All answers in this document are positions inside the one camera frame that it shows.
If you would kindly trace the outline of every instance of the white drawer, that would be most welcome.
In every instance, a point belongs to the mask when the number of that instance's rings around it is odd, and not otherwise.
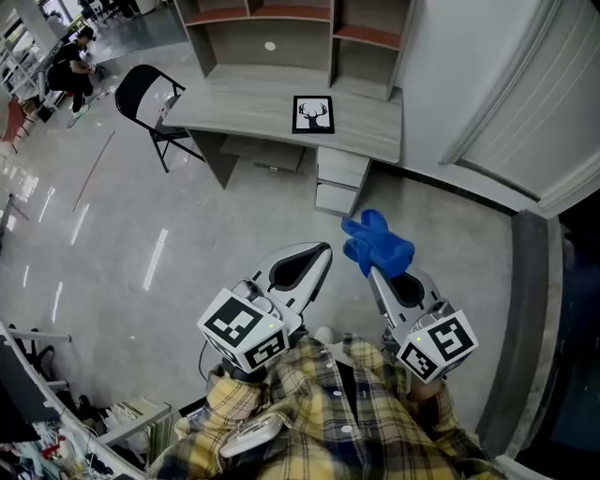
[[[319,147],[318,178],[359,188],[367,171],[368,157],[333,148]]]
[[[317,201],[315,202],[315,206],[326,208],[327,210],[335,210],[343,214],[350,214],[356,195],[358,195],[358,192],[354,190],[319,184],[317,185]]]

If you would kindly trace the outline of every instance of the blue cloth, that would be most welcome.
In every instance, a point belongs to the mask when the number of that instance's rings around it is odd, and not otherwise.
[[[414,245],[391,233],[377,210],[365,210],[361,223],[344,218],[341,228],[352,237],[344,244],[344,254],[358,263],[367,278],[371,265],[377,265],[389,278],[395,278],[413,262]]]

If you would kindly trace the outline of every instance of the white marker cube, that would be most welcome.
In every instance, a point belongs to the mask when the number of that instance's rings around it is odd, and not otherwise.
[[[222,289],[198,321],[211,346],[249,373],[289,348],[285,323]]]
[[[422,382],[458,367],[479,342],[462,310],[409,334],[397,354]]]

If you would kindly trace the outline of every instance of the framed picture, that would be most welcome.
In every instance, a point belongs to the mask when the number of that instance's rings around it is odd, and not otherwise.
[[[336,133],[331,97],[294,97],[292,133]]]

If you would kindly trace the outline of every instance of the white door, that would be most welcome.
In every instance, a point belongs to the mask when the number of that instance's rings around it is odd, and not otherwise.
[[[461,160],[560,213],[600,187],[600,14],[563,0],[531,63]]]

